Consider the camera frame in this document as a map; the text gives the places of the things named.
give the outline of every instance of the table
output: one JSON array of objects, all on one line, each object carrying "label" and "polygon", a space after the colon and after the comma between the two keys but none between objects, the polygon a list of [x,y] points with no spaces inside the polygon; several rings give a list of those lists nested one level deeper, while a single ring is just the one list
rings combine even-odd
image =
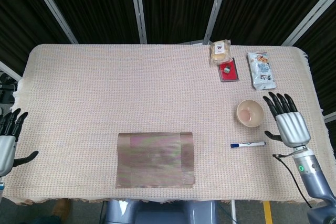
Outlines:
[{"label": "table", "polygon": [[[5,178],[4,197],[16,203],[61,197],[302,202],[287,170],[271,156],[291,149],[264,135],[264,130],[278,131],[262,99],[268,90],[251,85],[247,51],[269,53],[274,92],[295,100],[312,136],[308,146],[336,191],[327,128],[298,48],[231,46],[239,81],[222,83],[217,68],[209,66],[209,46],[40,45],[30,53],[13,107],[29,112],[16,157],[34,150],[39,155]],[[235,118],[237,105],[246,99],[264,108],[257,128]],[[119,132],[193,132],[193,188],[116,189]],[[230,148],[249,141],[267,145]],[[285,162],[303,188],[293,160]]]}]

